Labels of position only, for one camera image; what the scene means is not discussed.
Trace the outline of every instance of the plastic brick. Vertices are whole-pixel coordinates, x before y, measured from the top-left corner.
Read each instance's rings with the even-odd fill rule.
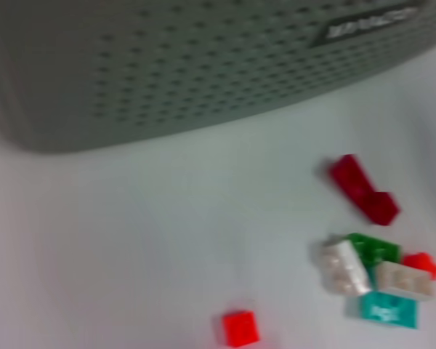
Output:
[[[429,271],[432,275],[432,279],[436,280],[436,263],[433,260],[433,257],[427,253],[421,252],[405,256],[402,264],[412,268]]]
[[[366,269],[350,241],[324,247],[322,257],[338,293],[361,296],[371,291]]]
[[[376,291],[360,297],[360,315],[367,320],[416,329],[417,313],[415,300]]]
[[[373,187],[355,156],[343,156],[331,166],[329,174],[371,222],[390,225],[400,212],[391,194],[378,192]]]
[[[393,262],[382,262],[374,270],[376,287],[382,293],[431,300],[434,297],[431,273]]]
[[[400,246],[360,233],[347,236],[352,242],[358,257],[366,267],[373,267],[383,261],[399,263]]]
[[[227,315],[223,318],[227,345],[233,348],[242,347],[259,341],[259,332],[254,313],[243,311]]]

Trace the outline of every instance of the teal lego brick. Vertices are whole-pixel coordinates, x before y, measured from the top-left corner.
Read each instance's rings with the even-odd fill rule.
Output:
[[[415,300],[376,291],[359,299],[361,318],[409,329],[418,326],[418,303]]]
[[[367,268],[383,261],[400,262],[400,246],[397,244],[360,233],[352,233],[346,238],[352,242],[360,260]]]

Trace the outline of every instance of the dark red lego brick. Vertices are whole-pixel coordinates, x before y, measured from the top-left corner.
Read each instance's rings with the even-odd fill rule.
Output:
[[[432,279],[436,280],[436,263],[433,257],[427,253],[421,252],[405,256],[402,264],[415,269],[429,271]]]
[[[230,347],[238,348],[260,340],[255,316],[251,311],[226,315],[223,318],[223,326],[226,343]]]
[[[400,212],[391,194],[376,191],[355,156],[342,156],[330,167],[329,174],[371,222],[390,225]]]

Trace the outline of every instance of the pile of lego bricks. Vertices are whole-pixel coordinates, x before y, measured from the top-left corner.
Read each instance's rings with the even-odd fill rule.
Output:
[[[353,233],[323,247],[323,267],[335,292],[358,297],[361,318],[416,329],[419,302],[435,296],[436,264],[427,253],[401,250]]]

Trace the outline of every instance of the small red lego brick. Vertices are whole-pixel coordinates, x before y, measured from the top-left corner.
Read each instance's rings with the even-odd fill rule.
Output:
[[[223,326],[226,342],[230,347],[238,348],[260,340],[254,313],[251,311],[226,315],[223,318]]]
[[[436,280],[436,263],[430,254],[421,252],[407,255],[404,257],[402,264],[415,269],[429,271],[432,279]]]
[[[400,212],[390,193],[375,190],[355,156],[342,156],[331,166],[329,174],[371,222],[390,225]]]

